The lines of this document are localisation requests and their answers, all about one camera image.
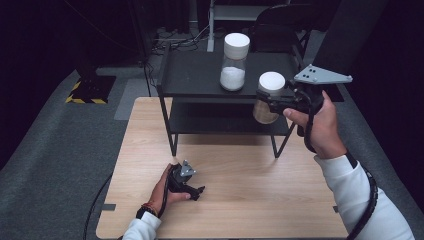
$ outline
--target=white powder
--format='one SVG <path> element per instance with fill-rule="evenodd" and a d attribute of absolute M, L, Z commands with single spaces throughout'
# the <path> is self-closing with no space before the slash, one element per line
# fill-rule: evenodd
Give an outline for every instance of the white powder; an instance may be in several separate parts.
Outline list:
<path fill-rule="evenodd" d="M 245 71 L 236 67 L 225 67 L 221 71 L 221 85 L 226 90 L 236 91 L 243 87 Z"/>

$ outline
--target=black wrist strap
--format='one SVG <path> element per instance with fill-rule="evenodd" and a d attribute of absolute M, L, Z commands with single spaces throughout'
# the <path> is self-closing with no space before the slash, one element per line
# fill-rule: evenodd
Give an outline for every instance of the black wrist strap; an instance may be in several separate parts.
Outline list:
<path fill-rule="evenodd" d="M 356 166 L 358 166 L 358 161 L 356 161 L 356 159 L 352 156 L 352 154 L 350 154 L 349 151 L 347 151 L 347 153 L 345 154 L 347 159 L 350 162 L 350 165 L 352 165 L 352 168 L 355 169 Z"/>
<path fill-rule="evenodd" d="M 141 206 L 141 208 L 137 211 L 135 215 L 136 218 L 141 219 L 145 212 L 151 213 L 153 216 L 156 216 L 156 213 L 149 207 Z"/>

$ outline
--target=wall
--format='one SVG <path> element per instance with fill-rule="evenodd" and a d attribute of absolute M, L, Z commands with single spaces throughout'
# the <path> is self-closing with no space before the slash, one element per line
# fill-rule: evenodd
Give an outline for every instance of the wall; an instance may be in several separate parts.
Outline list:
<path fill-rule="evenodd" d="M 423 11 L 422 1 L 389 1 L 346 86 L 424 211 Z"/>

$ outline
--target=wire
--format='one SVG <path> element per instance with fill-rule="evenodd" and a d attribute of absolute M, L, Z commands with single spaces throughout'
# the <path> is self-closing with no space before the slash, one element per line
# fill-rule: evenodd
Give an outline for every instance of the wire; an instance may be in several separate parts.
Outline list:
<path fill-rule="evenodd" d="M 191 38 L 187 38 L 187 39 L 170 39 L 170 37 L 175 35 L 175 32 L 171 33 L 169 36 L 162 38 L 162 39 L 157 39 L 157 40 L 161 40 L 160 42 L 158 42 L 153 48 L 152 48 L 152 52 L 155 55 L 163 55 L 163 53 L 159 53 L 158 51 L 162 51 L 165 49 L 165 41 L 171 41 L 171 49 L 172 50 L 177 50 L 177 51 L 195 51 L 199 48 L 199 46 L 197 45 L 200 41 L 206 40 L 207 36 L 204 37 L 205 31 L 209 28 L 209 25 L 204 27 L 196 36 L 193 35 L 192 32 L 190 32 L 191 34 Z"/>
<path fill-rule="evenodd" d="M 152 47 L 152 52 L 154 52 L 155 54 L 157 54 L 157 55 L 162 55 L 162 54 L 158 54 L 157 52 L 156 52 L 156 50 L 157 49 L 159 49 L 159 48 L 161 48 L 161 47 L 163 47 L 163 44 L 164 44 L 164 42 L 165 41 L 168 41 L 171 37 L 173 37 L 175 34 L 176 34 L 176 31 L 174 30 L 174 31 L 172 31 L 170 34 L 169 34 L 169 36 L 165 36 L 165 37 L 162 37 L 161 36 L 161 34 L 163 34 L 164 32 L 161 32 L 161 33 L 158 33 L 158 37 L 159 37 L 159 39 L 155 39 L 155 40 L 158 40 L 158 43 L 157 44 L 155 44 L 153 47 Z"/>
<path fill-rule="evenodd" d="M 146 63 L 147 64 L 147 67 L 148 67 L 148 69 L 149 69 L 149 79 L 150 79 L 150 85 L 152 86 L 152 87 L 154 87 L 155 89 L 157 89 L 156 88 L 156 82 L 155 82 L 155 80 L 153 79 L 153 77 L 152 77 L 152 73 L 153 73 L 153 71 L 154 71 L 154 67 L 150 64 L 150 63 Z"/>
<path fill-rule="evenodd" d="M 375 207 L 377 206 L 377 200 L 378 200 L 378 187 L 377 182 L 375 181 L 374 177 L 371 175 L 371 173 L 366 169 L 364 166 L 362 168 L 365 171 L 365 174 L 368 177 L 368 181 L 370 183 L 370 200 L 368 203 L 367 208 L 365 209 L 364 214 L 362 214 L 362 217 L 359 219 L 358 223 L 355 225 L 353 230 L 349 233 L 347 236 L 347 240 L 353 240 L 355 239 L 359 233 L 361 233 L 362 229 L 367 224 L 368 220 L 370 220 L 371 215 L 373 214 Z"/>
<path fill-rule="evenodd" d="M 313 109 L 312 109 L 312 100 L 309 97 L 309 95 L 306 94 L 304 91 L 298 90 L 297 92 L 301 94 L 304 97 L 304 99 L 308 102 L 308 108 L 309 108 L 308 122 L 306 123 L 305 137 L 303 138 L 303 140 L 305 142 L 306 148 L 309 151 L 316 153 L 315 149 L 312 147 L 312 144 L 311 144 L 312 126 L 314 124 L 314 117 L 315 117 Z"/>
<path fill-rule="evenodd" d="M 94 198 L 93 203 L 91 204 L 90 211 L 88 211 L 88 216 L 87 216 L 87 219 L 85 220 L 85 226 L 84 226 L 84 235 L 83 235 L 83 239 L 84 239 L 84 240 L 86 240 L 86 239 L 87 239 L 87 229 L 88 229 L 88 223 L 90 222 L 90 217 L 91 217 L 91 214 L 92 214 L 92 213 L 93 213 L 93 211 L 94 211 L 94 207 L 96 206 L 97 199 L 99 198 L 100 193 L 103 191 L 103 189 L 105 188 L 106 184 L 107 184 L 107 183 L 109 182 L 109 180 L 112 178 L 112 174 L 113 174 L 113 173 L 111 173 L 111 174 L 109 175 L 109 177 L 108 177 L 108 178 L 106 179 L 106 181 L 103 183 L 103 185 L 102 185 L 102 187 L 100 188 L 100 190 L 97 192 L 96 197 Z"/>
<path fill-rule="evenodd" d="M 124 48 L 126 50 L 129 50 L 131 52 L 136 52 L 138 53 L 137 50 L 127 47 L 124 44 L 121 44 L 119 42 L 117 42 L 116 40 L 112 39 L 111 37 L 109 37 L 108 35 L 106 35 L 106 33 L 104 33 L 102 30 L 100 30 L 100 28 L 98 28 L 96 25 L 94 25 L 87 17 L 85 17 L 80 11 L 78 11 L 72 4 L 70 4 L 67 0 L 63 0 L 66 5 L 68 5 L 72 10 L 74 10 L 82 19 L 84 19 L 91 27 L 93 27 L 98 33 L 100 33 L 101 35 L 103 35 L 103 37 L 105 37 L 106 39 L 108 39 L 109 41 L 111 41 L 112 43 L 118 45 L 121 48 Z"/>
<path fill-rule="evenodd" d="M 171 167 L 168 170 L 168 175 L 166 176 L 166 181 L 165 181 L 165 187 L 163 189 L 163 199 L 162 199 L 162 206 L 159 210 L 158 213 L 158 218 L 160 218 L 163 214 L 163 212 L 165 212 L 165 208 L 166 208 L 166 202 L 168 201 L 168 185 L 169 185 L 169 178 L 171 177 L 171 174 L 173 172 L 173 168 Z"/>

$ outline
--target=wooden table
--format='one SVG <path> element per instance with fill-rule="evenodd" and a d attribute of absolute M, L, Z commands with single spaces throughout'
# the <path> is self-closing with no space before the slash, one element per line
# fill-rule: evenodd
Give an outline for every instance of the wooden table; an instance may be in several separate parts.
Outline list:
<path fill-rule="evenodd" d="M 198 201 L 166 209 L 159 238 L 346 236 L 333 195 L 303 139 L 293 134 L 279 159 L 270 141 L 267 136 L 182 135 L 173 157 L 159 99 L 138 98 L 105 199 L 106 207 L 116 208 L 102 211 L 97 236 L 121 236 L 166 165 L 184 159 L 197 171 L 188 184 L 206 189 Z"/>

